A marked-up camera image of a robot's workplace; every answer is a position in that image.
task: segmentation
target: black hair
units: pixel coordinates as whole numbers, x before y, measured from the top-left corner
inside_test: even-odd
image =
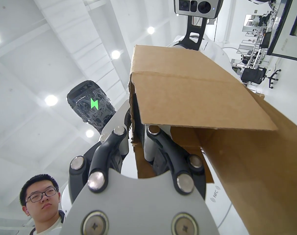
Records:
[[[32,184],[34,184],[36,182],[44,181],[44,180],[51,181],[51,183],[53,184],[53,186],[56,187],[57,192],[59,192],[59,187],[58,187],[58,184],[57,184],[56,180],[54,178],[52,178],[50,175],[48,175],[48,174],[35,175],[34,177],[30,178],[23,185],[23,187],[22,187],[22,189],[20,191],[19,200],[20,200],[21,206],[26,206],[27,189],[29,188],[29,186],[31,186]]]

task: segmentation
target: eyeglasses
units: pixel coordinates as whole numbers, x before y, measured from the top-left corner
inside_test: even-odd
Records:
[[[26,202],[30,198],[30,201],[35,203],[35,202],[40,201],[43,198],[43,194],[45,194],[47,197],[52,197],[56,193],[57,193],[56,187],[50,187],[49,189],[45,190],[44,192],[35,193],[35,194],[29,196],[27,198]]]

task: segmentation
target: desk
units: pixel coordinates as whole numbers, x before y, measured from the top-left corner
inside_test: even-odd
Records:
[[[297,0],[281,0],[267,55],[297,60]]]

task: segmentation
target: white shirt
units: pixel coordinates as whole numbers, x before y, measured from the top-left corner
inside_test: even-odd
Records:
[[[33,234],[34,235],[59,234],[61,226],[62,226],[61,217],[59,217],[58,220],[56,221],[56,223],[54,223],[47,230],[40,232],[40,233],[33,233]]]

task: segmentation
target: ceiling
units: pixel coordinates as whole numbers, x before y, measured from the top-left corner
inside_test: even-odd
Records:
[[[98,141],[68,106],[71,88],[93,80],[118,109],[133,46],[166,46],[185,23],[173,0],[0,0],[0,226],[28,222],[18,194],[30,177],[48,173],[63,189],[71,159]]]

